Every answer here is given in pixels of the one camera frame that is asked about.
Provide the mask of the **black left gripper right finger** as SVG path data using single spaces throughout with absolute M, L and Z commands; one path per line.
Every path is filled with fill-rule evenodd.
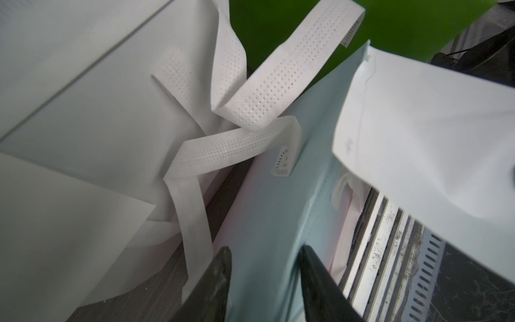
M 299 252 L 301 288 L 307 322 L 361 322 L 362 317 L 343 296 L 314 249 L 303 245 Z

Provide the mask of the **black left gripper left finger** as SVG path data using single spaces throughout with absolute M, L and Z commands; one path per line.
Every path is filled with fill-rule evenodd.
M 231 271 L 231 251 L 229 247 L 224 246 L 218 251 L 188 299 L 170 321 L 225 321 Z

